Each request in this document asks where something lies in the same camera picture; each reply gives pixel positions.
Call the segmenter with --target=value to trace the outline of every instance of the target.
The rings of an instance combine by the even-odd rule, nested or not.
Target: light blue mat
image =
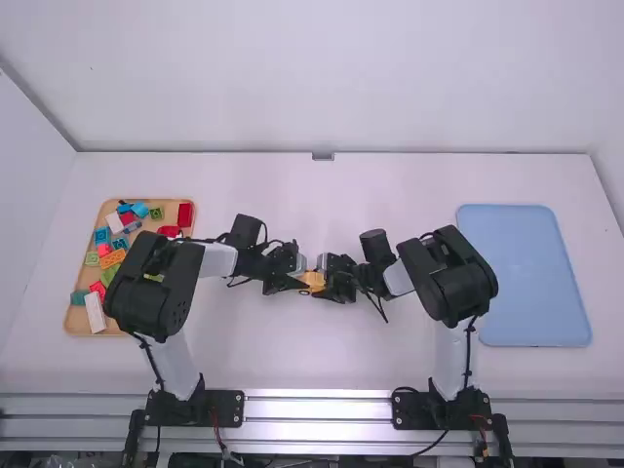
[[[481,342],[568,347],[591,342],[592,330],[550,209],[464,205],[457,211],[457,225],[498,278],[498,297],[481,319]]]

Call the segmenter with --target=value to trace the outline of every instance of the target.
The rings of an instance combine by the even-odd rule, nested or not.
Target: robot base
[[[392,392],[392,425],[410,430],[491,430],[489,396],[474,387],[461,390],[447,402],[429,379],[428,392],[399,387]]]
[[[241,427],[245,394],[241,390],[205,390],[204,377],[188,401],[163,391],[149,392],[146,426]]]

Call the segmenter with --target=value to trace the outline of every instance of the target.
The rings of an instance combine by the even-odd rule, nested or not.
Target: yellow block
[[[310,294],[317,293],[325,289],[325,276],[323,276],[323,273],[318,271],[307,270],[300,278],[297,278],[297,280],[308,285],[307,289],[301,291],[305,291]]]

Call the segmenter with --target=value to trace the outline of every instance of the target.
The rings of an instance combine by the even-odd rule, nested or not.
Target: toy brick
[[[163,217],[165,217],[165,212],[161,207],[150,208],[149,217],[151,217],[155,221],[160,221],[163,219]]]
[[[119,206],[117,207],[117,213],[118,213],[119,215],[122,215],[122,214],[124,214],[124,213],[130,212],[130,211],[132,210],[132,208],[133,208],[133,206],[132,206],[132,204],[130,204],[130,203],[126,203],[126,204],[124,204],[124,205],[119,205]]]
[[[99,227],[94,232],[94,244],[110,244],[110,228],[108,226]]]
[[[147,208],[147,205],[145,205],[143,202],[136,202],[135,204],[133,204],[132,210],[135,215],[140,218],[144,218],[149,214],[149,209]]]
[[[114,251],[116,251],[117,249],[123,249],[124,251],[127,251],[130,248],[130,241],[126,236],[115,237],[113,238],[111,243]]]
[[[127,226],[131,222],[135,222],[135,214],[133,212],[123,213],[119,215],[119,219],[124,226]]]
[[[193,204],[180,203],[177,208],[177,225],[179,227],[191,227],[193,225]]]
[[[89,293],[89,290],[77,290],[69,295],[69,301],[71,305],[85,305],[85,295]]]
[[[142,225],[143,223],[140,221],[133,221],[126,226],[126,228],[124,229],[124,234],[130,234],[131,232],[139,229]]]
[[[110,286],[110,283],[113,281],[113,278],[115,277],[115,273],[117,273],[117,270],[119,270],[120,266],[121,265],[117,263],[116,265],[113,265],[110,268],[106,268],[104,271],[101,272],[99,280],[107,288]]]
[[[97,256],[99,258],[102,258],[103,256],[107,256],[111,252],[113,252],[113,248],[110,247],[108,244],[99,244],[97,246]]]
[[[124,224],[121,222],[121,218],[119,217],[117,212],[107,214],[104,218],[106,219],[108,227],[110,227],[110,231],[113,234],[119,234],[121,231],[124,230]]]
[[[145,278],[146,280],[152,280],[152,281],[157,281],[158,283],[162,283],[163,280],[165,279],[165,275],[160,274],[160,275],[148,275],[147,273],[143,274],[143,278]]]
[[[96,251],[88,251],[87,255],[85,255],[85,265],[87,266],[98,266],[99,265],[99,255]]]
[[[104,286],[102,281],[97,280],[95,283],[90,285],[89,291],[91,291],[92,293],[98,293],[100,302],[104,302],[104,296],[106,295],[106,287]]]
[[[87,317],[91,333],[106,330],[106,319],[101,308],[101,299],[97,292],[90,292],[85,295],[85,305],[87,306]]]
[[[160,226],[156,232],[167,237],[176,237],[179,234],[178,226]]]
[[[121,263],[124,261],[124,258],[126,258],[126,251],[123,249],[117,249],[116,251],[109,253],[107,256],[102,257],[99,260],[99,266],[101,266],[102,270],[105,270],[106,268],[110,268],[117,263]]]

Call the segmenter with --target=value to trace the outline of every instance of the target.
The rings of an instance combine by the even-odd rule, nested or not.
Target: teal block
[[[130,248],[130,241],[126,236],[115,237],[112,240],[112,246],[113,251],[116,251],[117,249],[123,249],[127,252]]]
[[[110,227],[99,227],[94,232],[94,244],[96,247],[100,244],[110,244]]]
[[[143,202],[134,203],[132,210],[135,213],[135,215],[137,215],[140,218],[144,218],[149,214],[149,209],[147,208],[147,205],[145,205]]]
[[[133,209],[133,206],[129,203],[125,204],[125,205],[120,205],[117,207],[117,213],[119,215],[123,214],[123,213],[127,213],[130,212]]]
[[[69,295],[71,305],[85,305],[85,295],[90,293],[89,290],[77,290]]]

